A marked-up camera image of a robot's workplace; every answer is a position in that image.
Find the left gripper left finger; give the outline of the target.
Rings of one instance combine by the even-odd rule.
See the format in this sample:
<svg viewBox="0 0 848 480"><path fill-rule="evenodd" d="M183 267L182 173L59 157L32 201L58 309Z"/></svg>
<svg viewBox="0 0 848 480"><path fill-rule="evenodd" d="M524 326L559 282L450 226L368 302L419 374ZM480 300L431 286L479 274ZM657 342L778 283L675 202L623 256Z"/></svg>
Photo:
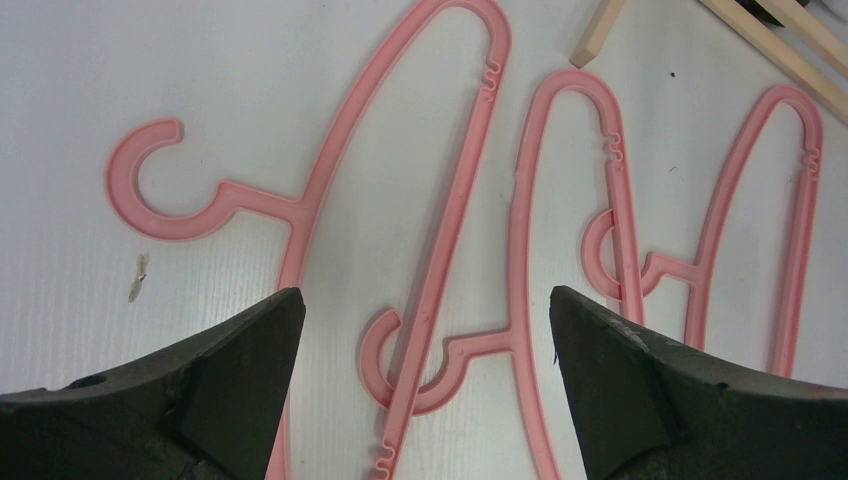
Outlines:
<svg viewBox="0 0 848 480"><path fill-rule="evenodd" d="M286 288L124 365L1 398L5 479L261 479L304 325Z"/></svg>

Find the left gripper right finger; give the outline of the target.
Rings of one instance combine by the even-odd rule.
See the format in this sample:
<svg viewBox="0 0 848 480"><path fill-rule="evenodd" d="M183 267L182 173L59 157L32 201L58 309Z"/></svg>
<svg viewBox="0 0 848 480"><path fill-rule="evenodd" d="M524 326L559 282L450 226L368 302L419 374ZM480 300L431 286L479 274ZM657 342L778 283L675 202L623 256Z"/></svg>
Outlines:
<svg viewBox="0 0 848 480"><path fill-rule="evenodd" d="M753 370L555 287L549 319L590 479L843 479L847 393Z"/></svg>

